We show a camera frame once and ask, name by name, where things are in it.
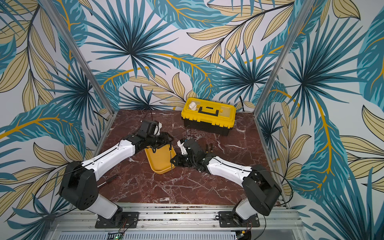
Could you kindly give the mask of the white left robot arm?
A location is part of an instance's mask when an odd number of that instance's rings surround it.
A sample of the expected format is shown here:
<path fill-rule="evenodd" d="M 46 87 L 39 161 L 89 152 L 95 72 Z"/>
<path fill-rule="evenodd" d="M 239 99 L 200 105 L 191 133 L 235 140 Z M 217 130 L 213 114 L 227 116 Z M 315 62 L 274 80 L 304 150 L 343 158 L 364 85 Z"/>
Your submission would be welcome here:
<path fill-rule="evenodd" d="M 166 133 L 136 134 L 120 140 L 109 150 L 82 163 L 68 164 L 59 187 L 59 195 L 79 210 L 97 214 L 99 218 L 122 220 L 122 208 L 101 194 L 97 181 L 123 160 L 144 149 L 157 150 L 170 145 L 174 138 Z"/>

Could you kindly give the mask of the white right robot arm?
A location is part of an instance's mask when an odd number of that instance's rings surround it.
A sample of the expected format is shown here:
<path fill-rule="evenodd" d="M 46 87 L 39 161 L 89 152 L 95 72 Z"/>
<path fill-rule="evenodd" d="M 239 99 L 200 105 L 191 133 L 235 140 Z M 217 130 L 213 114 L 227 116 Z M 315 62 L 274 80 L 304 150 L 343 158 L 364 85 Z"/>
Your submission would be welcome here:
<path fill-rule="evenodd" d="M 177 145 L 181 152 L 171 159 L 173 165 L 225 178 L 244 189 L 246 198 L 232 210 L 235 221 L 243 223 L 256 214 L 271 213 L 282 190 L 262 165 L 247 167 L 231 163 L 203 151 L 194 139 L 182 139 Z"/>

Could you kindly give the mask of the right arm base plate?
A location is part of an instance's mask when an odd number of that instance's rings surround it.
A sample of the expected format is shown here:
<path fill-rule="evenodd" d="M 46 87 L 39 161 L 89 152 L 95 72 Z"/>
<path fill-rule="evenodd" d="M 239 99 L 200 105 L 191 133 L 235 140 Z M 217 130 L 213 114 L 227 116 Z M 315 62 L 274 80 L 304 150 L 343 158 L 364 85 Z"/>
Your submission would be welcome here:
<path fill-rule="evenodd" d="M 242 219 L 234 211 L 221 211 L 215 216 L 221 228 L 257 228 L 260 227 L 259 216 L 252 215 L 248 219 Z"/>

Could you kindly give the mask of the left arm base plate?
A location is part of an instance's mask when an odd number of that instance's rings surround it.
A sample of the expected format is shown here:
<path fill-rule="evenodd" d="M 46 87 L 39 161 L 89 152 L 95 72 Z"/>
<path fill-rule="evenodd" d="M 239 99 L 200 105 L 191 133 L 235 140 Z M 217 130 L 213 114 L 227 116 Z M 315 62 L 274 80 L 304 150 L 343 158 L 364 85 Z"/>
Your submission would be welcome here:
<path fill-rule="evenodd" d="M 139 212 L 117 211 L 111 219 L 98 215 L 96 229 L 135 229 L 137 227 Z"/>

